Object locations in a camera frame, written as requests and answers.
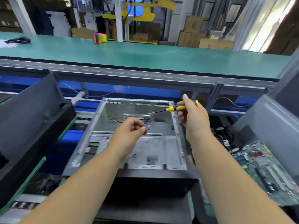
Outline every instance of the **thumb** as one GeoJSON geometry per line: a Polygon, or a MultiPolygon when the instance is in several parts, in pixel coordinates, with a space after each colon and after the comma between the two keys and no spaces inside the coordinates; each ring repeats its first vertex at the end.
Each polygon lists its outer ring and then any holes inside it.
{"type": "Polygon", "coordinates": [[[134,135],[134,137],[137,139],[139,139],[145,132],[146,128],[145,126],[140,127],[138,130],[134,130],[132,131],[132,134],[134,135]]]}
{"type": "Polygon", "coordinates": [[[188,98],[187,94],[183,95],[183,101],[184,101],[184,104],[185,104],[187,110],[197,108],[195,103],[191,99],[188,98]]]}

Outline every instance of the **hand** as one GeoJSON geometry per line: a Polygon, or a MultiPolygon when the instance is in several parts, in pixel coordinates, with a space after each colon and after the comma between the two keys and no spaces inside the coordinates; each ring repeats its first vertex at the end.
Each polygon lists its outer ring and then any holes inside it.
{"type": "Polygon", "coordinates": [[[137,118],[127,118],[114,132],[106,149],[113,150],[123,162],[133,151],[137,140],[147,134],[144,123],[137,118]]]}
{"type": "Polygon", "coordinates": [[[183,95],[183,100],[177,103],[180,104],[185,104],[186,109],[178,112],[179,120],[185,124],[186,138],[192,145],[211,133],[209,116],[201,104],[197,107],[186,94],[183,95]]]}

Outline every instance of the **forearm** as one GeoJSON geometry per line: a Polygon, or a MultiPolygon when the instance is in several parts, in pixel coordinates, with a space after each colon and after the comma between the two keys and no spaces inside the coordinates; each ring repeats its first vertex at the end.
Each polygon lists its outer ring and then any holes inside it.
{"type": "Polygon", "coordinates": [[[120,165],[105,149],[43,201],[21,224],[88,224],[102,205],[120,165]]]}
{"type": "Polygon", "coordinates": [[[293,223],[211,133],[191,147],[219,224],[293,223]]]}

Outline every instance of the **green tabletop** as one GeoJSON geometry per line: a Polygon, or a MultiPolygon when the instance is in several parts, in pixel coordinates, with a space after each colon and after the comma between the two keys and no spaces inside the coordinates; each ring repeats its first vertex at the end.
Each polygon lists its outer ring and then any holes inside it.
{"type": "MultiPolygon", "coordinates": [[[[0,39],[22,34],[0,32],[0,39]]],[[[0,56],[158,70],[278,78],[290,56],[37,35],[31,44],[0,48],[0,56]]]]}

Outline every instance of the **screwdriver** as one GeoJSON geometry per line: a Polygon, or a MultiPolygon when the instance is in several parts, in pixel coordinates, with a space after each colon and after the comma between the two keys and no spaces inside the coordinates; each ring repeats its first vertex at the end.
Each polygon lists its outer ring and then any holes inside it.
{"type": "MultiPolygon", "coordinates": [[[[198,107],[199,106],[199,102],[198,100],[192,100],[195,105],[198,107]]],[[[181,111],[181,110],[184,110],[186,109],[186,106],[185,104],[180,104],[180,105],[171,105],[170,107],[168,107],[167,109],[164,109],[162,111],[157,111],[157,112],[151,112],[151,113],[147,113],[147,115],[149,114],[155,114],[155,113],[159,113],[159,112],[174,112],[174,111],[181,111]]]]}

